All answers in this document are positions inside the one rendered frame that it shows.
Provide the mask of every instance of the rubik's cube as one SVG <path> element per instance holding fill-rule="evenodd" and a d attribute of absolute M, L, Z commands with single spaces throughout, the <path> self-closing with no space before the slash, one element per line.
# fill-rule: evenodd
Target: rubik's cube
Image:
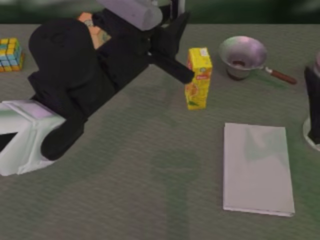
<path fill-rule="evenodd" d="M 15 37 L 0 39 L 0 73 L 20 71 L 25 55 Z"/>

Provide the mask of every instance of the white notebook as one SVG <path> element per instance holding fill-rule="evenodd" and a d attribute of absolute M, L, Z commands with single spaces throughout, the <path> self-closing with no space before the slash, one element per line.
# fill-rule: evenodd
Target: white notebook
<path fill-rule="evenodd" d="M 295 214 L 284 127 L 226 123 L 223 172 L 224 210 Z"/>

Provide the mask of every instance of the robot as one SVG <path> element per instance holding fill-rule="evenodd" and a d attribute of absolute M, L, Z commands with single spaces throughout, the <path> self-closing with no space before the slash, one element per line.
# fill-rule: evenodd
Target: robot
<path fill-rule="evenodd" d="M 32 33 L 29 49 L 38 71 L 28 81 L 34 96 L 0 103 L 0 175 L 55 163 L 90 116 L 151 64 L 182 84 L 192 81 L 194 72 L 176 60 L 189 12 L 173 17 L 150 0 L 98 1 L 105 8 L 92 21 L 111 39 L 97 50 L 76 19 L 55 19 Z"/>

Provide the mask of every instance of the green background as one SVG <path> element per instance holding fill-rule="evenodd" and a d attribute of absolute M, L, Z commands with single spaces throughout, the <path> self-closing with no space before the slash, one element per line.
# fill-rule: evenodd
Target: green background
<path fill-rule="evenodd" d="M 168 0 L 159 0 L 160 5 Z M 320 0 L 185 0 L 193 24 L 318 24 Z M 102 6 L 95 0 L 0 0 L 0 23 L 40 24 Z"/>

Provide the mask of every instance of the gray table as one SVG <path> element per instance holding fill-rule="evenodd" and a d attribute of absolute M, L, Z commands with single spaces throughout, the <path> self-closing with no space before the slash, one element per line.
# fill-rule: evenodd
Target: gray table
<path fill-rule="evenodd" d="M 0 101 L 33 94 L 37 69 L 28 38 L 35 25 L 1 25 L 17 37 L 24 70 L 0 73 Z M 268 65 L 296 77 L 291 86 L 256 73 L 226 77 L 216 49 L 247 35 L 265 43 Z M 320 154 L 302 137 L 308 114 L 304 65 L 319 50 L 318 26 L 190 25 L 187 49 L 208 47 L 214 64 L 205 110 L 188 111 L 184 87 L 150 67 L 102 107 L 84 136 L 53 166 L 0 178 L 1 240 L 315 240 L 320 230 Z M 296 215 L 222 210 L 225 122 L 287 129 Z"/>

